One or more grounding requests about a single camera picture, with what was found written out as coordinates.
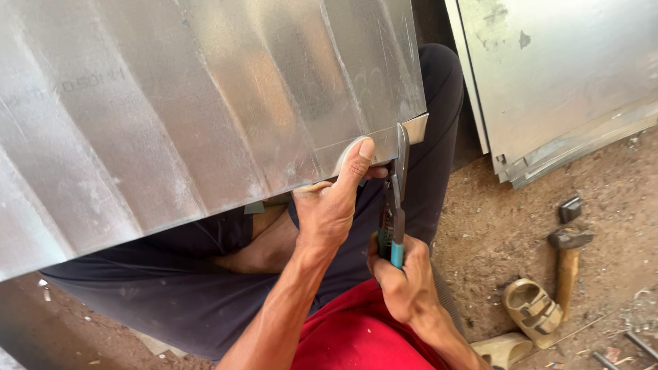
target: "dirt floor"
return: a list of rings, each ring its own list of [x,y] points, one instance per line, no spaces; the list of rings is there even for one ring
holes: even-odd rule
[[[556,252],[546,236],[559,227],[556,207],[579,195],[578,222],[594,241],[581,249],[578,286],[561,341],[513,369],[601,369],[592,351],[622,350],[621,369],[653,363],[622,331],[658,348],[658,130],[627,138],[557,169],[519,190],[498,184],[483,157],[451,176],[434,245],[461,310],[469,341],[518,330],[500,304],[519,277],[555,289]],[[54,286],[51,301],[33,273],[0,284],[0,347],[27,369],[206,370],[191,355],[153,355],[128,330]]]

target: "dark pants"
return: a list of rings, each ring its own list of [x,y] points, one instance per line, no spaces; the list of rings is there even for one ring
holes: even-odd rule
[[[423,45],[418,52],[430,116],[424,141],[410,148],[402,207],[407,234],[430,244],[453,160],[463,77],[457,56],[448,48]],[[369,180],[360,190],[349,237],[329,266],[311,313],[370,278],[365,251],[378,228],[381,198],[380,179]],[[289,211],[295,218],[294,208]],[[219,360],[278,279],[277,274],[230,273],[207,261],[209,256],[229,252],[212,233],[223,227],[226,235],[228,216],[241,212],[237,209],[208,217],[41,272],[88,307],[123,325],[183,351]],[[236,221],[235,230],[242,234],[229,232],[229,236],[246,244],[251,225],[242,223],[248,222],[251,219]]]

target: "fingernail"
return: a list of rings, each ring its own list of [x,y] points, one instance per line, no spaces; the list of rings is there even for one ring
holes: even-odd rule
[[[359,149],[359,154],[365,159],[372,159],[372,152],[374,151],[374,141],[371,138],[366,138],[361,143],[361,148]]]

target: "red shirt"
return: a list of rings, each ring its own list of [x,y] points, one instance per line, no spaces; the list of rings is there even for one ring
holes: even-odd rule
[[[374,279],[355,286],[304,322],[291,369],[439,369],[443,361],[386,308]]]

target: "beige sandal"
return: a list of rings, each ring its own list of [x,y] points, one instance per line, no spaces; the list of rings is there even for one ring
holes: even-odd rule
[[[537,347],[545,349],[555,343],[562,307],[541,286],[527,278],[517,280],[505,289],[503,305]]]
[[[526,357],[532,350],[532,341],[517,332],[470,344],[484,361],[495,370],[507,370],[510,365]]]

